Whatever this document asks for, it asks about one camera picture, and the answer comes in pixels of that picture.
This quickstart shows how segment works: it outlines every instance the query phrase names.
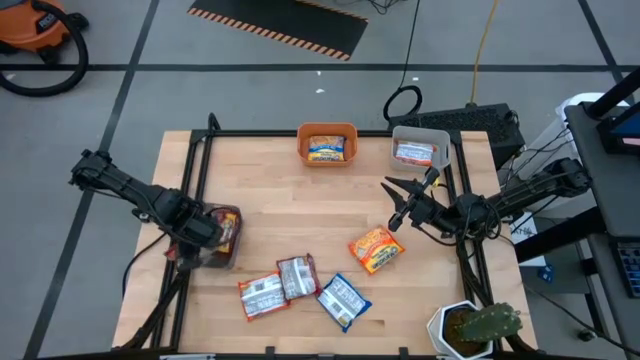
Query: blue snack bag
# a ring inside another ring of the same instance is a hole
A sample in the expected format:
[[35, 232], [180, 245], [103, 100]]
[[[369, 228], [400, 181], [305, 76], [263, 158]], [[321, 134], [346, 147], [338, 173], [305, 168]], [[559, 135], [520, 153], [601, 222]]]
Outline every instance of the blue snack bag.
[[353, 320], [364, 314], [372, 305], [340, 273], [324, 287], [318, 301], [340, 324], [344, 333], [349, 330]]

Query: gray floor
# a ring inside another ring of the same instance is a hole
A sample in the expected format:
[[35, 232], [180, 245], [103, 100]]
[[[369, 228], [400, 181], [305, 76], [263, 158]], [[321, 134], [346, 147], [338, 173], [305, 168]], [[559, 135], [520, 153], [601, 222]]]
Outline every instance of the gray floor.
[[[414, 0], [396, 5], [385, 16], [367, 3], [317, 2], [370, 19], [350, 64], [404, 61]], [[468, 101], [470, 67], [454, 65], [473, 63], [491, 3], [422, 1], [410, 63], [433, 66], [420, 67], [429, 71], [410, 71], [407, 83], [422, 88], [423, 111], [461, 107]], [[5, 154], [0, 160], [0, 193], [4, 204], [13, 204], [3, 206], [0, 214], [7, 253], [0, 264], [0, 284], [6, 289], [0, 299], [3, 359], [25, 354], [81, 198], [67, 185], [69, 170], [84, 148], [98, 147], [110, 119], [117, 121], [110, 147], [115, 161], [150, 181], [162, 133], [202, 128], [210, 111], [226, 129], [293, 129], [307, 121], [350, 121], [359, 128], [382, 129], [386, 126], [382, 105], [402, 76], [400, 71], [365, 71], [365, 66], [354, 71], [323, 70], [341, 62], [189, 16], [191, 0], [64, 0], [63, 4], [83, 12], [92, 23], [86, 32], [91, 63], [123, 66], [90, 71], [76, 89], [53, 98], [27, 99], [0, 92], [0, 150]], [[633, 26], [640, 3], [590, 0], [588, 4], [615, 60], [625, 65], [621, 70], [640, 64], [636, 46], [640, 35]], [[130, 86], [122, 86], [145, 16], [155, 5], [148, 38], [141, 43], [140, 64], [309, 66], [303, 71], [243, 71], [233, 66], [207, 72], [138, 71]], [[76, 58], [69, 50], [63, 62], [74, 63]], [[0, 56], [0, 64], [38, 62], [26, 54]], [[555, 106], [565, 98], [605, 91], [615, 83], [577, 0], [501, 2], [482, 63], [505, 66], [480, 73], [477, 102], [507, 102], [520, 114], [527, 141], [553, 119]], [[4, 74], [33, 85], [50, 84], [65, 75], [10, 70]], [[126, 98], [121, 96], [126, 101], [121, 112], [117, 106], [113, 112], [114, 104], [120, 104], [119, 93], [126, 93]], [[400, 99], [392, 110], [399, 113], [409, 103], [410, 99]], [[52, 288], [54, 293], [60, 289], [60, 294], [40, 356], [109, 349], [121, 301], [120, 278], [133, 256], [139, 229], [129, 209], [112, 199], [93, 199], [67, 276]], [[559, 298], [588, 319], [580, 296]], [[535, 296], [529, 300], [542, 349], [620, 358], [600, 340], [588, 345], [576, 341], [575, 324]]]

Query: white container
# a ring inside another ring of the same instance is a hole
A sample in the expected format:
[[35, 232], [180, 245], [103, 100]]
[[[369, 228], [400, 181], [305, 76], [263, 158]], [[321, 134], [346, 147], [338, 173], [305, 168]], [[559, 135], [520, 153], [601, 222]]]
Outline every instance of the white container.
[[475, 305], [473, 305], [470, 301], [465, 300], [457, 304], [441, 307], [440, 309], [438, 309], [438, 311], [436, 311], [436, 314], [433, 315], [431, 320], [429, 320], [429, 323], [427, 324], [427, 330], [429, 331], [429, 336], [431, 337], [431, 342], [433, 343], [433, 347], [436, 349], [436, 351], [439, 354], [448, 355], [457, 360], [474, 360], [474, 359], [480, 359], [484, 356], [490, 355], [491, 353], [493, 353], [493, 341], [490, 341], [487, 343], [487, 347], [483, 352], [473, 355], [471, 357], [464, 357], [458, 354], [458, 352], [455, 351], [453, 347], [451, 347], [446, 341], [444, 341], [444, 336], [443, 336], [444, 314], [447, 312], [447, 310], [456, 308], [461, 305], [467, 305], [475, 309], [476, 311], [478, 310], [478, 308]]
[[409, 126], [396, 126], [393, 128], [393, 134], [391, 137], [391, 167], [393, 169], [424, 173], [429, 168], [428, 166], [405, 164], [396, 159], [395, 155], [399, 140], [435, 145], [437, 151], [433, 153], [431, 166], [438, 169], [438, 171], [442, 171], [442, 169], [449, 166], [451, 163], [451, 160], [449, 159], [449, 145], [451, 144], [451, 138], [449, 137], [448, 132]]

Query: orange bowl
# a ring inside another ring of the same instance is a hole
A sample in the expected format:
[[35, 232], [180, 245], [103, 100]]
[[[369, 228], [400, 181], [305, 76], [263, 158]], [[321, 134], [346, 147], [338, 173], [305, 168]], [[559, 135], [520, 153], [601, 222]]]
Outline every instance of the orange bowl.
[[[344, 161], [309, 161], [309, 138], [312, 136], [344, 136]], [[357, 152], [358, 129], [351, 123], [304, 123], [298, 128], [298, 154], [306, 166], [349, 166]]]

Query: table leg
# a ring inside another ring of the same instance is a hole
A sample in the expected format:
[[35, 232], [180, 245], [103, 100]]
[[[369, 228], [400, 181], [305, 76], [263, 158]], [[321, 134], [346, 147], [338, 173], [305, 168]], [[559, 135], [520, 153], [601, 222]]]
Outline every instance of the table leg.
[[518, 263], [544, 255], [551, 250], [585, 239], [588, 235], [603, 233], [604, 220], [597, 206], [567, 221], [549, 228], [515, 245]]

